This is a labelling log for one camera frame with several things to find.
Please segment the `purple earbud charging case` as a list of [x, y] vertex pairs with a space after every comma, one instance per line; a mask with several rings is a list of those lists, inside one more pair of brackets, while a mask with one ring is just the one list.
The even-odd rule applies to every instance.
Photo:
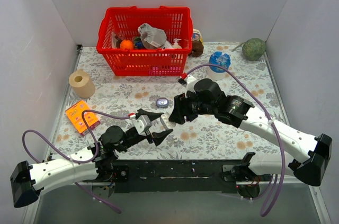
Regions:
[[158, 98], [156, 100], [156, 106], [159, 108], [166, 108], [169, 105], [169, 100], [167, 98]]

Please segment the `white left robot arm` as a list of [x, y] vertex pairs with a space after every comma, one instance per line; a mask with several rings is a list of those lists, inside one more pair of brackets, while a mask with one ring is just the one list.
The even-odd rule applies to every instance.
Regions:
[[158, 146], [175, 127], [167, 114], [143, 109], [130, 114], [128, 119], [133, 123], [129, 130], [110, 126], [93, 145], [76, 153], [43, 163], [18, 163], [10, 177], [14, 207], [30, 205], [39, 196], [72, 183], [94, 180], [111, 184], [125, 182], [128, 168], [113, 166], [117, 154], [127, 152], [143, 140]]

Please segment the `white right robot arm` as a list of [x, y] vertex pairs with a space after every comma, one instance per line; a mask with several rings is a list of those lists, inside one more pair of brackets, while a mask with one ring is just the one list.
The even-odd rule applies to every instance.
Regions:
[[266, 174], [294, 176], [301, 182], [320, 186], [331, 158], [332, 139], [326, 134], [316, 137], [268, 118], [252, 102], [226, 95], [209, 78], [180, 78], [185, 93], [175, 96], [169, 121], [184, 124], [199, 115], [213, 115], [219, 122], [251, 132], [278, 147], [279, 154], [246, 153], [241, 163], [225, 171], [225, 178], [239, 182]]

